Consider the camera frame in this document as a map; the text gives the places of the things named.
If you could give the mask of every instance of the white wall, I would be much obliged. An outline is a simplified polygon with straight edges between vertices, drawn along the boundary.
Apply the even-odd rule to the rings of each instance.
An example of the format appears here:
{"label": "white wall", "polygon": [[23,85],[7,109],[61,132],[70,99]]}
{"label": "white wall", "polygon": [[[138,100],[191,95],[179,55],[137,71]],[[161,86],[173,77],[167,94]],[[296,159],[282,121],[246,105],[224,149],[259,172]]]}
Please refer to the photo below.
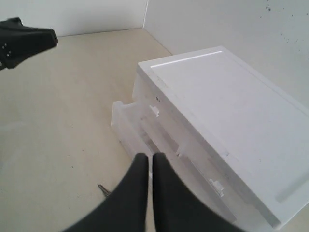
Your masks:
{"label": "white wall", "polygon": [[223,45],[309,107],[307,13],[308,0],[149,0],[145,28],[173,54]]}
{"label": "white wall", "polygon": [[0,20],[54,28],[58,36],[141,28],[146,0],[0,0]]}

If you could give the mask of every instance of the beige table surface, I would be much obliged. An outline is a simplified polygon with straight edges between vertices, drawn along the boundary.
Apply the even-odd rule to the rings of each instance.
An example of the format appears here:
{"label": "beige table surface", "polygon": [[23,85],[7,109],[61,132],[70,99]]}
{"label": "beige table surface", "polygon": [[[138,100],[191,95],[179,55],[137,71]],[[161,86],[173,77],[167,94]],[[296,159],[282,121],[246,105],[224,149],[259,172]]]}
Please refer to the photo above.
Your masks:
{"label": "beige table surface", "polygon": [[[131,160],[110,123],[139,61],[170,53],[142,29],[59,39],[0,72],[0,231],[55,232],[104,200]],[[149,198],[147,229],[154,232]],[[309,207],[282,231],[306,232]]]}

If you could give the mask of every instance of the drawer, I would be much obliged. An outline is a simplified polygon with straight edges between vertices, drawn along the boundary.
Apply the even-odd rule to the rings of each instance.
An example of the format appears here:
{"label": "drawer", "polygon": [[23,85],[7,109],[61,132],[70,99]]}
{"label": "drawer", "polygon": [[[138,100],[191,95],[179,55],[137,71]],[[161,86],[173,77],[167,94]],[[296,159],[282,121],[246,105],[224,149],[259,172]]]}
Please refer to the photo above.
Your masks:
{"label": "drawer", "polygon": [[140,125],[137,103],[124,105],[121,101],[114,102],[112,128],[132,159],[137,153],[145,153],[149,157],[149,161],[152,162],[152,156],[158,152],[158,148]]}
{"label": "drawer", "polygon": [[[135,81],[133,99],[141,105],[144,131],[157,148],[166,153],[172,166],[176,160],[181,161],[198,185],[192,185],[190,189],[202,202],[209,206],[211,199],[214,211],[247,231],[273,230],[257,210],[259,202],[252,200],[251,193],[237,176],[207,153],[140,77]],[[182,170],[178,174],[180,177],[186,175]]]}

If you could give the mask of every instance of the white lid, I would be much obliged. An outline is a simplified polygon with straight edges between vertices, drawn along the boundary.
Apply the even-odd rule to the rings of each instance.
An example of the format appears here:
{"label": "white lid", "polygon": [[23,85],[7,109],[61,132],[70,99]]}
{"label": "white lid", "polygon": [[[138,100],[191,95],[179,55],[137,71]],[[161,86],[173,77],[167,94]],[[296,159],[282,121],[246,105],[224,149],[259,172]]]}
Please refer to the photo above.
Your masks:
{"label": "white lid", "polygon": [[308,109],[224,47],[141,62],[138,73],[277,227],[308,203]]}

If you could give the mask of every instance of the plastic storage box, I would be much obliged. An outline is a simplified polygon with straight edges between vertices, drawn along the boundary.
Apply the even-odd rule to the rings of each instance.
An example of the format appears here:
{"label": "plastic storage box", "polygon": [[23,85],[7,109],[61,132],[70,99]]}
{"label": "plastic storage box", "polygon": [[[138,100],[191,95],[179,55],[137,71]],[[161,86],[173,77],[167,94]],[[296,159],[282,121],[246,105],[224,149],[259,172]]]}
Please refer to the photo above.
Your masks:
{"label": "plastic storage box", "polygon": [[128,153],[166,153],[231,223],[272,231],[308,203],[308,110],[225,48],[140,63],[133,99],[112,115]]}

